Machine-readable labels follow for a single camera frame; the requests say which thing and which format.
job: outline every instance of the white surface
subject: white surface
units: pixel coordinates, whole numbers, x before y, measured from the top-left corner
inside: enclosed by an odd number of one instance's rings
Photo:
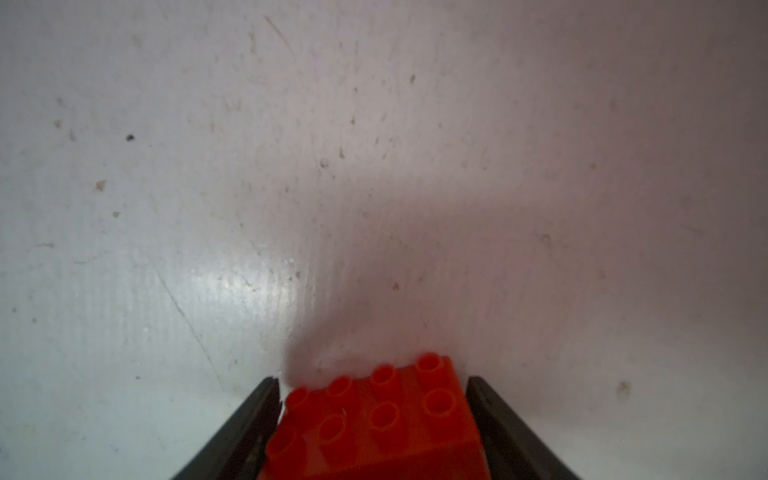
[[[585,479],[768,478],[768,11],[670,3],[5,0],[0,477],[435,349]]]

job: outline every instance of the white table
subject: white table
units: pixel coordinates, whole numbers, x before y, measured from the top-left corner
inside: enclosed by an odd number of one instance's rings
[[[764,478],[768,10],[670,3],[3,2],[0,478],[426,350],[585,479]]]

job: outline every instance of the red building block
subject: red building block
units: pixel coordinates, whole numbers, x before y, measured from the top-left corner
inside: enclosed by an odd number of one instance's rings
[[[490,480],[480,433],[447,356],[365,379],[298,388],[259,480]]]

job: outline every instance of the red toy brick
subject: red toy brick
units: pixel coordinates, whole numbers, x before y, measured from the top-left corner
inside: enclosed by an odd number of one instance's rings
[[[475,420],[449,357],[382,365],[324,390],[294,390],[259,480],[489,480]]]

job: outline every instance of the red lego duplo brick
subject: red lego duplo brick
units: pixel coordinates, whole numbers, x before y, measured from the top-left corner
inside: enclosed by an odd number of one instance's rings
[[[447,356],[293,390],[260,480],[490,480],[480,433]]]

